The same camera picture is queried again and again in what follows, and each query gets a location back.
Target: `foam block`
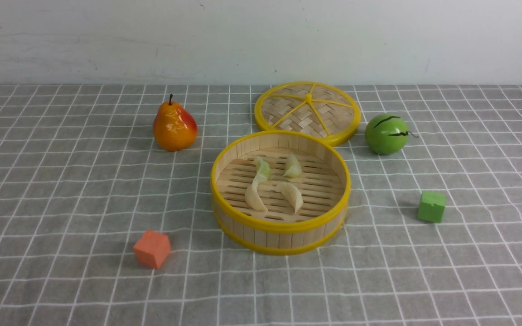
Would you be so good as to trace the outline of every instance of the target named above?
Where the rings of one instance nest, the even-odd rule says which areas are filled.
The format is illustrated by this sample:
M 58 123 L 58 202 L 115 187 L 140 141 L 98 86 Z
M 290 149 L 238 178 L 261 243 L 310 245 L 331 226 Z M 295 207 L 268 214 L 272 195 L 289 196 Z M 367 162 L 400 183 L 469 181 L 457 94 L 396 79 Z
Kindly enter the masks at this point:
M 441 223 L 446 206 L 446 196 L 438 192 L 423 191 L 418 205 L 418 219 Z
M 170 254 L 170 241 L 162 233 L 147 230 L 134 245 L 134 254 L 140 264 L 159 269 Z

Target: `green cube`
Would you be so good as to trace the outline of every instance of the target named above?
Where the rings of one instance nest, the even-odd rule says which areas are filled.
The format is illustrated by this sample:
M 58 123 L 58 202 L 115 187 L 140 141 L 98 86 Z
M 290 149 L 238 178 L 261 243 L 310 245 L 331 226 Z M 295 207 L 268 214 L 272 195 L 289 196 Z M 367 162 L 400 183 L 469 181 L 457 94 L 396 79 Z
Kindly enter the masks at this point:
M 446 206 L 446 196 L 437 192 L 423 191 L 418 205 L 418 219 L 441 223 Z

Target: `bamboo steamer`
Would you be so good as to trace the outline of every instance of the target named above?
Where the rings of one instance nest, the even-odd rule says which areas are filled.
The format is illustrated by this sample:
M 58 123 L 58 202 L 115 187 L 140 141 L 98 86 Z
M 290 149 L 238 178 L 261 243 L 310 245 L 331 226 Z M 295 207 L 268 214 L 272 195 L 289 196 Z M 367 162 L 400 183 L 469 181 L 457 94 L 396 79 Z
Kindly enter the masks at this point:
M 294 179 L 282 176 L 290 153 L 303 170 Z M 269 212 L 255 211 L 245 202 L 257 155 L 271 168 L 269 180 L 257 188 Z M 303 206 L 297 214 L 274 190 L 281 181 L 291 182 L 302 193 Z M 235 242 L 264 254 L 300 254 L 326 243 L 344 220 L 350 188 L 348 167 L 330 145 L 287 130 L 257 132 L 236 140 L 219 154 L 211 171 L 217 223 Z
M 348 141 L 360 124 L 360 107 L 344 91 L 317 82 L 273 87 L 255 103 L 259 130 L 309 134 L 330 146 Z

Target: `orange cube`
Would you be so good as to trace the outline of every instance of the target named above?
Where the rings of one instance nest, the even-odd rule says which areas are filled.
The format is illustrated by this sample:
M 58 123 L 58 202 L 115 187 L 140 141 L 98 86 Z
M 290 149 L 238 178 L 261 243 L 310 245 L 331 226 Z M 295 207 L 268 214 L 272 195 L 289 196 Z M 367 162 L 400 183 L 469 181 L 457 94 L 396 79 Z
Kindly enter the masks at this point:
M 139 263 L 159 269 L 170 254 L 170 241 L 162 233 L 147 230 L 134 245 L 134 254 Z

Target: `white wall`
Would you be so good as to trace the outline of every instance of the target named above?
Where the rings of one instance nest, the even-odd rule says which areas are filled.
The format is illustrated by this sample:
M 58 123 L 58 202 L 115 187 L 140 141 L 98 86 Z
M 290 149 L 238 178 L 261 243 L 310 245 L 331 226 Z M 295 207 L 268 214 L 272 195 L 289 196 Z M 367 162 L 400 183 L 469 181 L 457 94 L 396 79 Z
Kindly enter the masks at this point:
M 522 0 L 0 0 L 0 83 L 522 83 Z

